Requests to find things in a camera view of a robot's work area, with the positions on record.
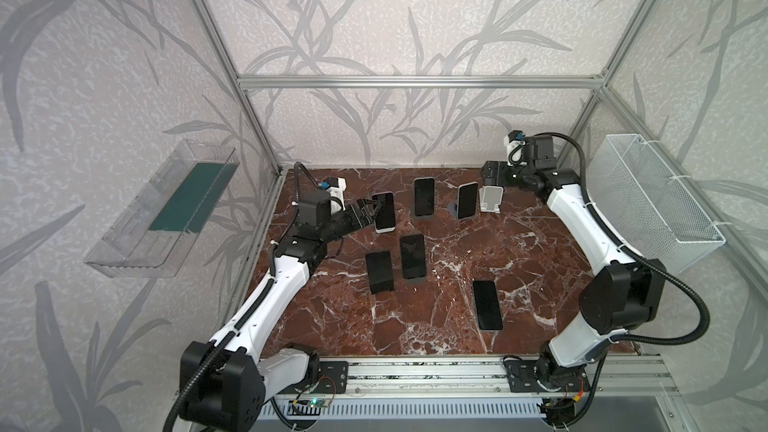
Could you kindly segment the black phone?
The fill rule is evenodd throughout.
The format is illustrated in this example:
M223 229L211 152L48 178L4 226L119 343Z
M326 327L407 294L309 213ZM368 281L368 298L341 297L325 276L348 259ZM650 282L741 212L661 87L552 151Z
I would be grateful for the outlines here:
M503 318L495 283L490 280L477 280L472 283L472 287L479 329L502 330Z
M403 278L407 281L425 279L427 260L424 236L408 235L400 238L400 256Z

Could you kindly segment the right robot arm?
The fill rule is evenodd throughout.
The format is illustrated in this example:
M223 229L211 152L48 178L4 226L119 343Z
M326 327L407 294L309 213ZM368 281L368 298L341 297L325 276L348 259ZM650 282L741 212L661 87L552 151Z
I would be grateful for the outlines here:
M621 336L653 320L663 290L663 279L654 270L659 261L643 264L634 258L598 211L587 189L586 168L559 167L556 137L514 130L505 138L506 159L488 161L481 169L485 186L534 193L564 223L592 269L577 315L542 346L534 368L536 380L552 391L604 358Z

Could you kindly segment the silver phone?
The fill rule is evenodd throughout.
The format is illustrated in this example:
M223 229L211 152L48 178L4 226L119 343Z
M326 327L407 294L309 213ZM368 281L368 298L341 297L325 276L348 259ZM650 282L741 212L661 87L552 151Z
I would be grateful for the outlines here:
M473 217L476 214L479 184L471 182L458 188L456 213L459 220Z

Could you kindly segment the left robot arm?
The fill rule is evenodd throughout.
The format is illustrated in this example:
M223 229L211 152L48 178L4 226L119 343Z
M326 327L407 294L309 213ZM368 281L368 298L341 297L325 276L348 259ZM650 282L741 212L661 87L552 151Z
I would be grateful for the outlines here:
M179 392L164 430L182 419L220 431L248 431L277 393L314 382L318 365L312 351L292 346L263 358L263 349L327 256L329 243L374 224L381 207L367 198L344 204L324 189L296 202L290 226L269 250L261 282L207 342L193 342L183 352Z

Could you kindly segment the white folding phone stand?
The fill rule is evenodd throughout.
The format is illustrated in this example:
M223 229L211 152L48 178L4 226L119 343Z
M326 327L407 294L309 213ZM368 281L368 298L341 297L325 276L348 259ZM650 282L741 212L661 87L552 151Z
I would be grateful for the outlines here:
M500 186L483 186L479 189L480 211L483 213L499 213L503 202L504 188Z

